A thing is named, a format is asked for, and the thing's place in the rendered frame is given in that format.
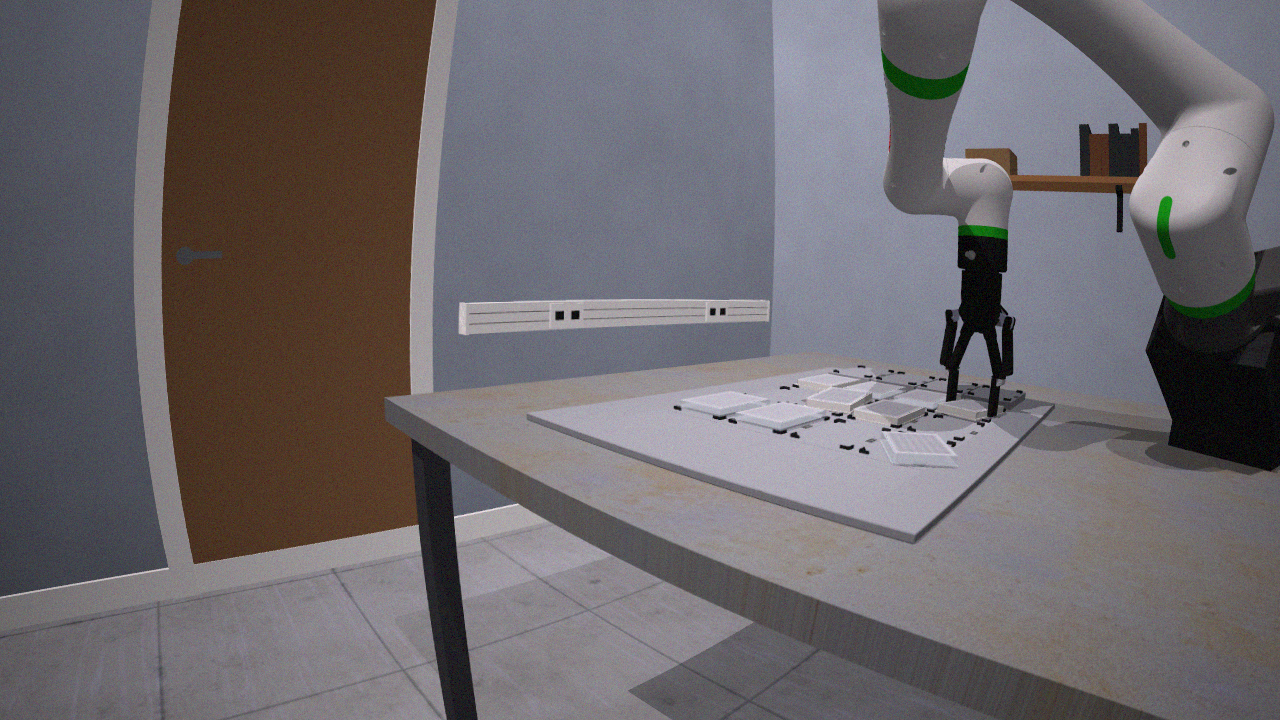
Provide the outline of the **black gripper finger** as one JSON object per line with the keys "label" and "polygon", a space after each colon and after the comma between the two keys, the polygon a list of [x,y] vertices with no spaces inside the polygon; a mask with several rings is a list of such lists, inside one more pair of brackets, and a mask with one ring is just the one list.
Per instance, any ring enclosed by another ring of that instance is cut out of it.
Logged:
{"label": "black gripper finger", "polygon": [[959,316],[960,316],[959,309],[955,309],[955,310],[948,310],[947,309],[945,311],[945,315],[946,315],[946,328],[945,328],[945,340],[943,340],[943,345],[942,345],[942,351],[941,351],[941,356],[940,356],[940,364],[943,365],[943,366],[946,366],[945,368],[945,375],[948,375],[948,386],[947,386],[947,395],[946,395],[946,402],[948,402],[948,401],[955,401],[956,396],[957,396],[957,378],[959,378],[959,370],[957,369],[960,368],[959,365],[960,365],[960,363],[963,360],[963,356],[964,356],[964,354],[966,351],[966,346],[968,346],[969,341],[972,340],[972,336],[974,334],[974,333],[969,332],[969,327],[972,325],[972,319],[973,319],[974,314],[973,313],[966,313],[966,316],[965,316],[965,320],[963,323],[963,328],[960,331],[960,336],[959,336],[959,340],[957,340],[957,345],[955,346],[955,348],[954,348],[954,343],[955,343],[955,337],[956,337],[956,331],[957,331],[957,320],[959,320]]}
{"label": "black gripper finger", "polygon": [[[987,416],[997,416],[1000,386],[1005,384],[1006,377],[1012,375],[1012,329],[1015,316],[1006,316],[1000,313],[998,320],[1002,327],[1002,361],[998,352],[996,329],[989,332],[989,325],[984,313],[979,314],[982,332],[989,354],[989,363],[993,375],[991,375],[989,404]],[[991,333],[991,334],[989,334]]]}

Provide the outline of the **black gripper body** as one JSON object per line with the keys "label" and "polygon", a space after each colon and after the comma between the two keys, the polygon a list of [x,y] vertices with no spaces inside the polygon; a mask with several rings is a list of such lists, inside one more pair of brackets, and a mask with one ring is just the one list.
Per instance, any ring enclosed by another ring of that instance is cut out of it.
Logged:
{"label": "black gripper body", "polygon": [[979,314],[984,313],[989,332],[997,325],[1001,311],[1002,274],[995,272],[963,270],[961,305],[959,314],[965,320],[966,313],[973,313],[969,332],[983,334]]}

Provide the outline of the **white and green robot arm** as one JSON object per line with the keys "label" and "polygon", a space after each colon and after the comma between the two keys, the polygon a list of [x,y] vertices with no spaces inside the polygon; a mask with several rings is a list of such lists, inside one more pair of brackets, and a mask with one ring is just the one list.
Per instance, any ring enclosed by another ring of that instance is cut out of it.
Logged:
{"label": "white and green robot arm", "polygon": [[[1129,211],[1172,337],[1219,354],[1267,322],[1280,327],[1280,246],[1254,252],[1245,223],[1274,135],[1262,88],[1142,0],[1011,1],[1091,58],[1160,129]],[[957,219],[959,268],[998,273],[1012,182],[996,161],[945,158],[986,3],[877,0],[890,104],[883,187],[900,211]]]}

